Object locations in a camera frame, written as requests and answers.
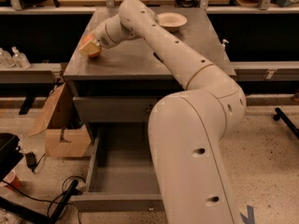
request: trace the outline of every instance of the open drawer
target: open drawer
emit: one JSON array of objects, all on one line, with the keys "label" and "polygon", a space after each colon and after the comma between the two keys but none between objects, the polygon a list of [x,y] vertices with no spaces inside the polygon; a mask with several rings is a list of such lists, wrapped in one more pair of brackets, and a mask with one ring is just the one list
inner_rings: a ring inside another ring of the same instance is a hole
[{"label": "open drawer", "polygon": [[101,123],[79,211],[164,210],[148,141],[148,123]]}]

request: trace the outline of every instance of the black metal rod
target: black metal rod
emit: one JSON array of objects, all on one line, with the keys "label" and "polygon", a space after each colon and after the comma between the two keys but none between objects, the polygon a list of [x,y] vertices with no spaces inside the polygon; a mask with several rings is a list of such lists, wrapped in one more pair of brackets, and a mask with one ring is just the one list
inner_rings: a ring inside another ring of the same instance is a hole
[{"label": "black metal rod", "polygon": [[78,181],[75,179],[72,181],[71,185],[68,187],[64,197],[62,198],[62,200],[59,202],[58,206],[56,207],[56,209],[54,210],[54,213],[52,214],[52,216],[50,217],[50,222],[49,224],[54,224],[60,214],[64,211],[64,207],[67,205],[68,200],[71,198],[71,196],[75,193],[76,190],[76,186],[78,184]]},{"label": "black metal rod", "polygon": [[278,113],[278,116],[288,125],[290,130],[299,138],[299,131],[296,126],[289,120],[289,118],[283,113],[280,108],[276,108],[275,111]]},{"label": "black metal rod", "polygon": [[24,206],[12,203],[0,197],[0,208],[32,223],[49,223],[50,219]]}]

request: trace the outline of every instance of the white robotic arm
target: white robotic arm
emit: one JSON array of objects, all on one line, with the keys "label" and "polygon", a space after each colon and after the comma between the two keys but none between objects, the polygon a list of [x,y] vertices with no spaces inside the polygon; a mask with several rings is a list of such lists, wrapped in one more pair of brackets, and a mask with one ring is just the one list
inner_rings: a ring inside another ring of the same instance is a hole
[{"label": "white robotic arm", "polygon": [[103,21],[93,36],[105,48],[142,37],[185,90],[164,97],[149,117],[149,146],[168,223],[240,223],[219,148],[244,117],[240,87],[162,28],[138,0],[124,0],[119,15]]}]

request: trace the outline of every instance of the cardboard box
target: cardboard box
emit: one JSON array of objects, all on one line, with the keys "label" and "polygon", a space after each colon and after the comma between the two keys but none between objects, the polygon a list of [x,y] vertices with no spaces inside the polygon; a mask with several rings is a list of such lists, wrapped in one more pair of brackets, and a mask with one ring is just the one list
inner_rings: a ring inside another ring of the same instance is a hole
[{"label": "cardboard box", "polygon": [[65,83],[50,93],[29,136],[46,131],[47,156],[82,157],[92,140],[85,125],[66,129],[73,115],[73,97]]}]

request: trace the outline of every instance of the drawer front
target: drawer front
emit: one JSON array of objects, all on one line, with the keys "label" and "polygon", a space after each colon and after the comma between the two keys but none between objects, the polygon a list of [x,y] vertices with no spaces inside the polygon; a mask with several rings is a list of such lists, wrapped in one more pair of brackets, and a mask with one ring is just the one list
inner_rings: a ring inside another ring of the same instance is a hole
[{"label": "drawer front", "polygon": [[82,122],[148,121],[158,98],[75,97],[74,104]]}]

